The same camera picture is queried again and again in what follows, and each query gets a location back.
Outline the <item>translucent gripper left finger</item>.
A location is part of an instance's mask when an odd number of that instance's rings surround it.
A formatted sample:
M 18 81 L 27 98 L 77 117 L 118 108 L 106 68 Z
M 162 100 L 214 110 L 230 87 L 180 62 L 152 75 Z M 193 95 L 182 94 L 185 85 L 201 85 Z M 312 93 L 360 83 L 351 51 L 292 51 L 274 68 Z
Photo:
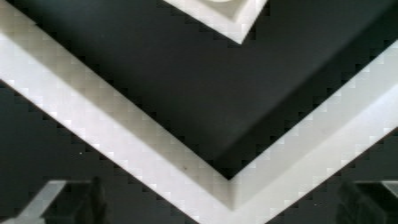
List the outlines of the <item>translucent gripper left finger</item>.
M 20 214 L 0 224 L 107 224 L 100 180 L 52 180 Z

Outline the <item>translucent gripper right finger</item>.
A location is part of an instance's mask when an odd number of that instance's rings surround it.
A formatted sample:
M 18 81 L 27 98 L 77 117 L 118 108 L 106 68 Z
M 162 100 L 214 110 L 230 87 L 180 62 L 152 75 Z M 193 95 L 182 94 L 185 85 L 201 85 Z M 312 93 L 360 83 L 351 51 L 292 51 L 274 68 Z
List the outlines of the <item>translucent gripper right finger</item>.
M 398 181 L 356 181 L 338 191 L 336 224 L 398 224 Z

